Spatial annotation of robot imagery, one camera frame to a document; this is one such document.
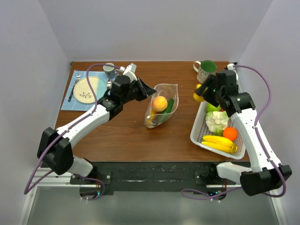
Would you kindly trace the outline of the peach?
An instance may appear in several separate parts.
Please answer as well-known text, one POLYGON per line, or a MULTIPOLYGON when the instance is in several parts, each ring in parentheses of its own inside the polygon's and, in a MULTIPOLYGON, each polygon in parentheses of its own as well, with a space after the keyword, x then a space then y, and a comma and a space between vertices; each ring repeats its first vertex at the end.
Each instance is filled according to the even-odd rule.
POLYGON ((152 101, 152 109, 156 112, 162 112, 166 109, 167 105, 167 99, 164 96, 155 97, 152 101))

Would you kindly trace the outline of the polka dot zip bag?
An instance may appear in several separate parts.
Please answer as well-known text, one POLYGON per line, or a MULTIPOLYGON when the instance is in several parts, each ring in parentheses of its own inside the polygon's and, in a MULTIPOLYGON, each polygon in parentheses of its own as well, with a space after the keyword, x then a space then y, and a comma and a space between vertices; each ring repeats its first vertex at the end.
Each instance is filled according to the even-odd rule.
POLYGON ((154 87, 145 113, 144 126, 155 128, 166 122, 177 110, 179 104, 178 85, 161 83, 154 87))

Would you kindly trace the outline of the yellow red mango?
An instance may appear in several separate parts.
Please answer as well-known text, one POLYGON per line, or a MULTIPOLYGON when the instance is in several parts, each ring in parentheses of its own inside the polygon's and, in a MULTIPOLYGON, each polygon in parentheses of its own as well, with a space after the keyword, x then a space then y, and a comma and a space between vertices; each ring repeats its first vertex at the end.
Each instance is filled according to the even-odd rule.
POLYGON ((155 125, 155 119, 157 116, 157 112, 155 110, 152 110, 150 115, 146 118, 146 126, 154 126, 155 125))

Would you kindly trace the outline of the green cucumber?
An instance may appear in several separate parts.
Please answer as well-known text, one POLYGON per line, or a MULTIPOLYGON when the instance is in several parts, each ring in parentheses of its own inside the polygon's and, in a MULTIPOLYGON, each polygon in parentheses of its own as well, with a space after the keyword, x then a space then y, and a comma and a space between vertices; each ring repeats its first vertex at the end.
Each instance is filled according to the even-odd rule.
POLYGON ((173 105, 174 105, 174 98, 171 98, 168 100, 168 105, 166 107, 166 109, 164 109, 162 112, 161 112, 161 122, 164 122, 167 120, 167 117, 168 117, 168 114, 172 111, 172 108, 173 108, 173 105))

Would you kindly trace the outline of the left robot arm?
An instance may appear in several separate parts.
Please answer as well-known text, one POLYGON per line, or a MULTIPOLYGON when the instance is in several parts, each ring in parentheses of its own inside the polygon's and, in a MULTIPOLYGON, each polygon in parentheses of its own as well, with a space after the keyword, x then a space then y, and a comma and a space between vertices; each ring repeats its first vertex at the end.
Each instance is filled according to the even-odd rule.
POLYGON ((95 167, 90 161, 74 156, 72 148, 89 132, 118 115, 125 103, 142 101, 155 93, 156 90, 140 78, 131 81, 126 75, 117 76, 96 107, 63 127, 56 130, 49 127, 42 133, 38 159, 57 175, 68 172, 79 175, 87 184, 94 183, 97 179, 95 167))

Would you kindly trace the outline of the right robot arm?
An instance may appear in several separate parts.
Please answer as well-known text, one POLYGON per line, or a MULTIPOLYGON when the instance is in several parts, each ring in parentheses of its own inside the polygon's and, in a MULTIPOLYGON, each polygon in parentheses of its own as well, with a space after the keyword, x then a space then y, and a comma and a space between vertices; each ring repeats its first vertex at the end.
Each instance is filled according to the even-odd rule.
POLYGON ((248 196, 269 195, 269 191, 282 188, 282 193, 278 194, 282 197, 292 170, 289 165, 282 165, 272 151, 258 122, 261 114, 256 111, 250 94, 239 92, 235 71, 222 70, 208 75, 195 94, 226 111, 238 129, 251 164, 247 168, 230 162, 214 163, 209 172, 210 181, 214 184, 224 179, 234 181, 241 184, 248 196))

